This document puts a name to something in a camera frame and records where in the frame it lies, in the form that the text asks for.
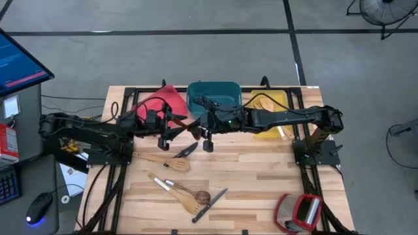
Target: fan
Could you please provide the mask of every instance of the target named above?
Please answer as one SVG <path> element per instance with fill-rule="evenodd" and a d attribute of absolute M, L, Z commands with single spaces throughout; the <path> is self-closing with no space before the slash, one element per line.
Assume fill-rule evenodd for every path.
<path fill-rule="evenodd" d="M 391 36 L 404 24 L 418 7 L 418 0 L 359 0 L 360 12 L 350 12 L 353 0 L 347 8 L 347 16 L 361 14 L 370 24 L 381 26 L 381 40 Z M 385 34 L 386 25 L 400 22 L 392 32 Z"/>

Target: wooden spoon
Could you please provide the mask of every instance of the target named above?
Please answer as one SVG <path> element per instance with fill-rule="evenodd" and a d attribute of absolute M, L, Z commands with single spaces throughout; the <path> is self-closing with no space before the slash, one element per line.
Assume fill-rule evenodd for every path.
<path fill-rule="evenodd" d="M 150 172 L 148 174 L 148 177 L 154 182 L 158 183 L 160 186 L 162 186 L 162 188 L 167 190 L 171 195 L 175 196 L 180 201 L 180 203 L 182 203 L 184 209 L 190 214 L 196 215 L 202 209 L 202 206 L 199 203 L 197 203 L 197 201 L 193 197 L 185 196 L 176 191 L 175 189 L 170 188 L 168 185 L 162 182 L 154 173 Z"/>
<path fill-rule="evenodd" d="M 181 172 L 185 172 L 185 171 L 190 170 L 189 161 L 186 160 L 183 157 L 173 158 L 173 159 L 165 159 L 165 158 L 162 158 L 162 157 L 156 157 L 156 156 L 146 155 L 146 154 L 141 154 L 141 153 L 136 153 L 136 152 L 134 152 L 133 155 L 135 157 L 139 157 L 141 159 L 155 161 L 155 162 L 158 162 L 158 163 L 166 163 L 169 167 L 173 168 L 174 170 L 181 171 Z"/>
<path fill-rule="evenodd" d="M 178 183 L 174 183 L 173 181 L 167 180 L 165 179 L 164 182 L 168 185 L 171 185 L 173 187 L 176 187 L 178 189 L 181 189 L 185 192 L 188 192 L 189 194 L 193 195 L 196 199 L 196 201 L 200 204 L 200 205 L 207 205 L 207 203 L 210 202 L 210 193 L 208 193 L 207 191 L 197 191 L 196 193 L 194 193 L 192 190 L 183 187 L 181 185 L 179 185 Z"/>

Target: knife handle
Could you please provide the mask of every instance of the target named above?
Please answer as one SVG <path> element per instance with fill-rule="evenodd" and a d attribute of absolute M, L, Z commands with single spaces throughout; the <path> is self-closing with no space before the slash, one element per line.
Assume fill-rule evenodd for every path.
<path fill-rule="evenodd" d="M 197 215 L 196 217 L 191 219 L 191 222 L 196 223 L 212 206 L 207 205 L 205 206 Z"/>

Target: white label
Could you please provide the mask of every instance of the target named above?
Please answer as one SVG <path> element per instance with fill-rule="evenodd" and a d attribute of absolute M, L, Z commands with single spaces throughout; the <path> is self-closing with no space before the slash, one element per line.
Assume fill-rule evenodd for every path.
<path fill-rule="evenodd" d="M 9 118 L 11 115 L 19 114 L 19 104 L 17 96 L 5 99 L 3 105 L 5 107 L 5 118 Z"/>
<path fill-rule="evenodd" d="M 167 183 L 167 184 L 169 184 L 169 185 L 171 185 L 171 186 L 173 186 L 173 185 L 174 185 L 174 183 L 173 183 L 173 182 L 171 182 L 170 180 L 165 180 L 165 183 Z"/>
<path fill-rule="evenodd" d="M 161 180 L 154 178 L 154 181 L 157 182 L 159 185 L 161 185 L 165 190 L 169 191 L 170 187 L 165 185 L 165 183 L 161 182 Z"/>
<path fill-rule="evenodd" d="M 19 160 L 19 158 L 13 157 L 13 156 L 10 156 L 10 155 L 6 155 L 6 154 L 1 154 L 0 160 L 5 160 L 5 161 L 10 162 L 10 163 L 15 163 Z"/>
<path fill-rule="evenodd" d="M 281 127 L 277 127 L 277 129 L 279 130 L 281 137 L 285 137 L 285 133 L 283 132 L 283 129 Z"/>
<path fill-rule="evenodd" d="M 16 139 L 16 131 L 6 128 L 7 150 L 14 153 L 18 152 L 18 141 Z"/>

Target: wooden table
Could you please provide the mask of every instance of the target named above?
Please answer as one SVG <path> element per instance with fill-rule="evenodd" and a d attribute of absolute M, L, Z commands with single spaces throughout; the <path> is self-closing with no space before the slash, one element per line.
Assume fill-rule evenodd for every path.
<path fill-rule="evenodd" d="M 125 86 L 110 86 L 102 119 L 109 119 L 110 106 L 122 104 Z M 321 92 L 317 87 L 301 87 L 305 107 L 322 106 Z M 139 99 L 149 93 L 141 93 Z M 243 93 L 243 103 L 249 93 Z M 258 139 L 250 133 L 213 135 L 214 152 L 202 150 L 202 140 L 197 149 L 187 157 L 191 164 L 188 173 L 175 172 L 161 163 L 133 158 L 127 167 L 123 199 L 120 210 L 118 234 L 281 234 L 272 222 L 273 209 L 284 193 L 303 193 L 300 170 L 295 164 L 291 140 L 276 138 Z M 192 135 L 182 133 L 170 143 L 170 151 L 157 147 L 157 137 L 135 139 L 135 151 L 170 158 L 194 143 Z M 78 220 L 81 221 L 87 191 L 101 166 L 89 170 Z M 103 201 L 108 168 L 103 170 L 91 193 L 87 207 L 87 221 Z M 348 229 L 353 221 L 341 176 L 330 166 L 318 166 L 325 202 Z M 192 215 L 168 192 L 151 181 L 148 172 L 162 179 L 181 183 L 191 190 L 206 190 L 212 196 L 229 188 L 216 204 L 193 224 Z M 114 206 L 110 205 L 106 229 L 110 229 Z"/>

